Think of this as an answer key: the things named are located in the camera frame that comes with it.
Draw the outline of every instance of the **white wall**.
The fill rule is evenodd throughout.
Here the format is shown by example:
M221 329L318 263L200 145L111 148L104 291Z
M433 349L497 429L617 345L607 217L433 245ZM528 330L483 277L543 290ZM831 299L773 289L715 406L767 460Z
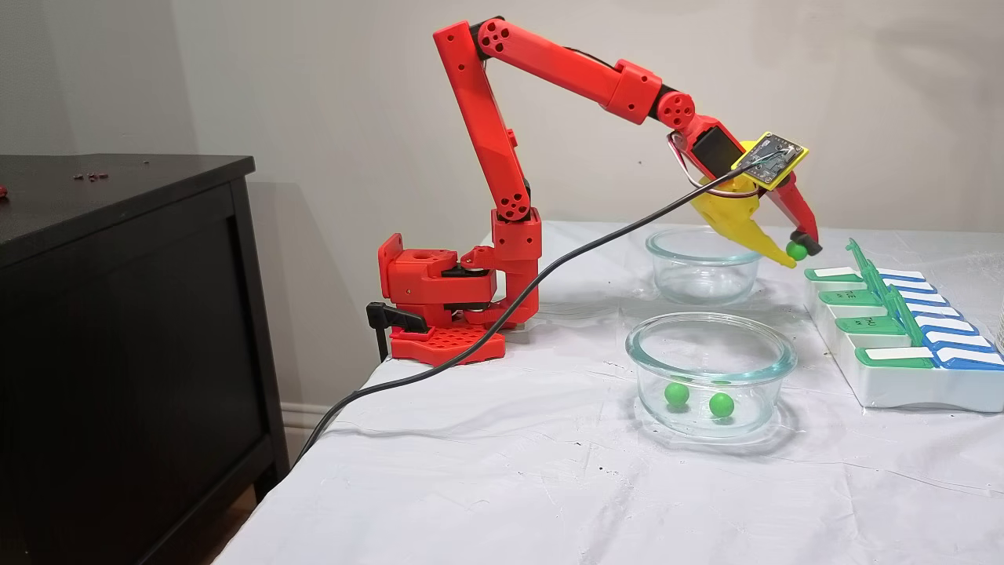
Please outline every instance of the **white wall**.
M653 69L741 137L769 128L803 142L812 154L800 186L821 225L1004 230L995 0L44 6L77 150L255 156L250 188L290 403L330 403L375 365L362 308L381 298L386 237L466 251L488 229L491 201L431 38L460 19L501 12ZM622 121L498 61L489 74L545 218L628 220L684 190L662 125ZM769 204L759 217L784 221ZM685 220L697 216L673 218Z

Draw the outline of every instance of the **white tablecloth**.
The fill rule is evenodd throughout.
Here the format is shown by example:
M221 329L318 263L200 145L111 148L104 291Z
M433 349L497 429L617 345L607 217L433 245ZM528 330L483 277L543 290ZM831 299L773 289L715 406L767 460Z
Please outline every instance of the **white tablecloth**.
M541 264L614 227L545 223ZM623 338L675 307L633 235L546 279L504 359L351 404L217 563L1004 563L1004 415L862 409L802 306L801 267L853 264L848 235L996 333L1004 234L824 230L725 309L794 340L771 428L693 442L636 397Z

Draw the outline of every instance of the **glass bowl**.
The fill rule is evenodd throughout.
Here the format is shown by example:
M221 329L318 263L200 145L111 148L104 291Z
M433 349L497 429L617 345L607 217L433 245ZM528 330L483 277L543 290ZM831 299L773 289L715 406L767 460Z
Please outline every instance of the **glass bowl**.
M659 292L686 305L721 306L745 299L762 256L710 227L660 231L645 244Z
M698 438L734 438L770 420L781 382L797 362L791 342L773 328L713 312L647 320L625 347L645 409Z

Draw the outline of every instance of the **black cable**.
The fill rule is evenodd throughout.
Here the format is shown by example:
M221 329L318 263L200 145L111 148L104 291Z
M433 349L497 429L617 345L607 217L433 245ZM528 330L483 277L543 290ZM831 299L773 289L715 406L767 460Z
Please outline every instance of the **black cable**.
M589 57L590 59L592 59L592 60L594 60L594 61L596 61L598 63L604 64L607 67L613 68L614 70L616 70L616 67L614 67L612 64L604 61L603 59L601 59L599 57L594 57L594 56L590 55L589 53L586 53L585 51L576 49L575 47L565 47L565 49L568 49L569 51L575 51L576 53L578 53L580 55L585 55L585 56Z
M697 198L701 194L738 177L742 173L745 173L749 169L752 169L756 164L757 162L753 162L746 165L745 167L729 171L728 173L722 175L721 177L718 177L717 179L709 182L708 184L695 189L691 193L687 194L683 198L680 198L679 200L670 204L669 206L666 206L665 208L655 213L649 214L648 216L636 221L635 223L621 227L616 231L607 233L606 235L594 241L586 243L581 247L578 247L576 249L568 251L564 255L561 255L560 257L555 259L554 262L544 267L544 269L541 270L540 273L537 274L537 276L530 281L530 284L527 285L525 289L523 289L523 292L520 293L519 296L512 301L512 304L510 304L509 308L507 308L505 312L502 313L502 316L499 317L499 319L495 322L495 324L492 324L492 326L485 331L485 334L481 336L481 339L474 342L474 344L472 344L471 347L467 348L467 350L461 353L460 355L454 357L453 359L447 361L446 363L438 367L433 367L432 369L428 369L417 375L413 375L411 377L405 377L403 379L397 379L394 381L388 381L386 383L375 384L366 388L361 388L359 390L352 392L348 396L342 398L334 406L331 406L327 410L327 412L324 413L323 417L321 417L320 421L317 422L317 426L314 428L313 432L310 433L310 438L308 438L306 444L303 445L303 449L300 451L300 455L297 456L296 462L294 462L293 465L295 466L297 463L299 463L301 459L303 459L303 455L306 454L307 451L310 448L312 448L314 444L317 443L317 440L320 438L320 435L331 422L331 419L334 418L334 416L338 412L340 412L345 406L347 406L350 402L358 400L359 398L362 398L363 396L372 394L374 392L380 392L382 390L389 390L392 388L397 388L399 386L405 386L407 384L417 383L419 381L426 380L429 377L436 376L442 373L443 371L446 371L447 369L456 366L461 361L470 357L472 353L477 351L478 348L480 348L481 346L488 343L488 340L491 339L492 336L494 336L496 333L498 333L499 330L502 329L502 326L505 325L506 321L509 320L509 317L512 316L514 312L516 312L516 309L519 307L519 305L521 305L523 301L526 300L526 297L530 296L530 293L532 293L533 290L536 289L538 285L540 285L540 281L543 280L551 272L554 272L554 269L556 269L557 267L581 255L582 253L591 251L592 249L595 249L600 245L609 243L610 241L616 239L617 237L620 237L621 235L626 235L628 233L631 233L632 231L635 231L636 229L642 226L645 226L647 224L650 224L658 220L659 218L665 216L666 214L672 212L673 210L676 210L680 206L683 206L684 204Z

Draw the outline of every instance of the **red robotic arm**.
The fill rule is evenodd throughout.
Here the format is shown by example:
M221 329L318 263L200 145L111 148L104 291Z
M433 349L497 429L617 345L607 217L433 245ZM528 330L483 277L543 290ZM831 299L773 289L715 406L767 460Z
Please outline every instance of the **red robotic arm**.
M537 274L540 216L516 158L516 137L492 95L485 60L507 62L635 123L646 117L666 123L681 133L680 150L709 178L728 172L744 153L720 121L695 111L690 95L632 62L621 59L608 65L501 17L476 25L459 22L433 38L495 200L494 245L475 247L458 259L455 251L404 249L401 234L384 243L379 254L384 297L430 326L426 333L395 329L391 337L396 358L438 365L454 357L480 338L484 327L498 320ZM794 175L770 194L800 232L818 240L815 219L795 187ZM506 273L506 298L492 303L496 270ZM534 291L510 318L511 325L527 321L537 308ZM467 362L503 354L504 340L495 336Z

